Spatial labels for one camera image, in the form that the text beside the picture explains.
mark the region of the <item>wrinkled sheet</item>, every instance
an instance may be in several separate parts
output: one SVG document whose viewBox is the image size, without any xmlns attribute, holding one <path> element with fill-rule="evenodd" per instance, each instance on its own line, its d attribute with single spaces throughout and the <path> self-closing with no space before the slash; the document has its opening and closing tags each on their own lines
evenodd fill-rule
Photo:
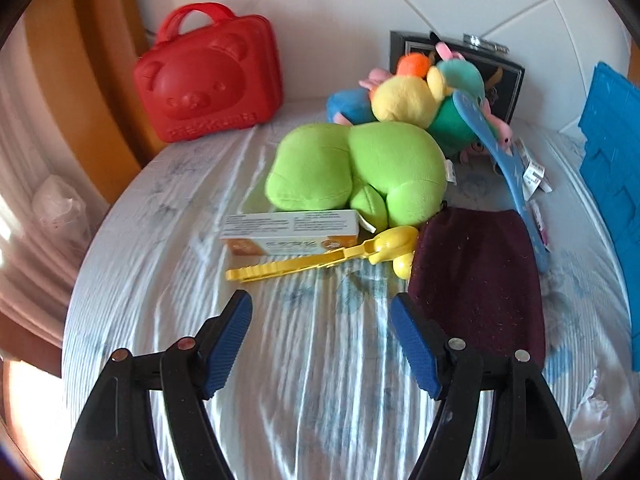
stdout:
<svg viewBox="0 0 640 480">
<path fill-rule="evenodd" d="M 323 116 L 323 102 L 290 104 L 265 126 L 171 145 L 124 192 L 86 256 L 66 322 L 63 379 L 73 422 L 114 349 L 164 350 L 220 312 L 236 288 L 224 271 L 258 262 L 220 243 L 223 218 L 270 209 L 262 186 L 277 143 Z M 597 401 L 608 403 L 604 432 L 585 432 L 589 419 L 573 423 L 581 432 L 575 438 L 590 439 L 581 447 L 589 480 L 613 458 L 640 410 L 622 274 L 577 173 L 581 147 L 521 121 L 512 126 L 554 187 L 536 194 L 552 249 L 541 278 L 544 375 L 568 423 L 588 414 L 577 407 L 590 383 Z M 487 159 L 456 171 L 451 205 L 510 207 Z M 349 262 L 244 288 L 254 318 L 226 387 L 207 403 L 236 478 L 407 478 L 436 404 L 412 380 L 388 323 L 388 303 L 405 289 L 390 264 Z M 482 394 L 465 479 L 478 471 L 490 399 Z M 166 476 L 181 479 L 155 392 L 152 407 Z"/>
</svg>

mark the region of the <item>yellow toy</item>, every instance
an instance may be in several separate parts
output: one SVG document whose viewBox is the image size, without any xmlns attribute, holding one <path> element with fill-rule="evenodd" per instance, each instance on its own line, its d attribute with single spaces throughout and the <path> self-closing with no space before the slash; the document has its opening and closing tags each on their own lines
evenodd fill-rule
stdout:
<svg viewBox="0 0 640 480">
<path fill-rule="evenodd" d="M 444 76 L 429 58 L 408 54 L 398 61 L 396 75 L 371 91 L 371 111 L 381 122 L 400 121 L 426 130 L 446 93 Z"/>
<path fill-rule="evenodd" d="M 417 243 L 418 229 L 411 226 L 393 227 L 355 247 L 340 248 L 327 251 L 324 254 L 300 256 L 299 258 L 241 267 L 240 269 L 230 269 L 226 272 L 225 277 L 230 282 L 256 282 L 302 270 L 333 267 L 354 258 L 368 258 L 369 263 L 373 265 L 392 260 L 396 275 L 402 280 L 408 280 L 411 276 L 411 264 Z"/>
</svg>

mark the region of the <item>blue plush toy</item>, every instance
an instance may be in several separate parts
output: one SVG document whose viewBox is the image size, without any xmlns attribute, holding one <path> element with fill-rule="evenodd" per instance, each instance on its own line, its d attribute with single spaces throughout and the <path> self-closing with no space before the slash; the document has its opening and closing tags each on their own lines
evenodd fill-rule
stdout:
<svg viewBox="0 0 640 480">
<path fill-rule="evenodd" d="M 329 96 L 326 102 L 326 120 L 330 123 L 340 123 L 340 117 L 354 125 L 377 121 L 371 111 L 369 90 L 342 90 Z"/>
</svg>

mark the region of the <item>yellow plush toy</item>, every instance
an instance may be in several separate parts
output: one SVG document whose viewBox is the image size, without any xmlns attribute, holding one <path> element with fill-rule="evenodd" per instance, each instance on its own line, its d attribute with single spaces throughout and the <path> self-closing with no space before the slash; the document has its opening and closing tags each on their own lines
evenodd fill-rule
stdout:
<svg viewBox="0 0 640 480">
<path fill-rule="evenodd" d="M 398 62 L 395 76 L 371 90 L 371 111 L 381 122 L 401 121 L 427 129 L 445 95 L 440 70 L 424 54 L 408 54 Z"/>
</svg>

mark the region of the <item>stuffed toy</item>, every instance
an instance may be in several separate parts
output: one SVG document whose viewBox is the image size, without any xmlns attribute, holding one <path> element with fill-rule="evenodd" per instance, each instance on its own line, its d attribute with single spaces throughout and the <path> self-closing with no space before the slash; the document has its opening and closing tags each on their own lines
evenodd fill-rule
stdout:
<svg viewBox="0 0 640 480">
<path fill-rule="evenodd" d="M 379 121 L 401 121 L 427 129 L 444 99 L 445 80 L 424 54 L 398 61 L 396 75 L 371 90 L 371 110 Z"/>
<path fill-rule="evenodd" d="M 330 123 L 346 125 L 376 121 L 371 111 L 369 90 L 356 88 L 330 95 L 326 101 L 326 119 Z"/>
<path fill-rule="evenodd" d="M 454 90 L 464 90 L 473 96 L 478 104 L 484 100 L 484 80 L 475 65 L 469 63 L 459 52 L 452 52 L 445 43 L 436 44 L 436 52 L 442 58 L 437 64 L 446 84 L 446 94 Z"/>
<path fill-rule="evenodd" d="M 367 79 L 361 79 L 358 81 L 358 84 L 369 90 L 369 100 L 371 100 L 376 88 L 382 85 L 382 83 L 387 79 L 391 79 L 393 76 L 394 75 L 389 72 L 389 70 L 385 70 L 384 68 L 374 68 L 369 72 L 369 77 Z"/>
<path fill-rule="evenodd" d="M 474 131 L 460 117 L 451 96 L 444 98 L 428 131 L 447 158 L 478 140 Z"/>
<path fill-rule="evenodd" d="M 376 231 L 420 226 L 440 210 L 445 159 L 429 134 L 406 123 L 308 124 L 280 142 L 265 184 L 284 211 L 349 206 Z"/>
<path fill-rule="evenodd" d="M 511 148 L 511 139 L 513 139 L 513 130 L 511 127 L 491 113 L 491 106 L 487 99 L 482 102 L 482 114 L 489 123 L 494 136 L 497 137 L 500 148 L 508 152 Z M 468 164 L 469 156 L 477 155 L 491 155 L 489 150 L 487 150 L 479 140 L 476 140 L 460 152 L 460 162 L 462 162 L 462 164 Z"/>
</svg>

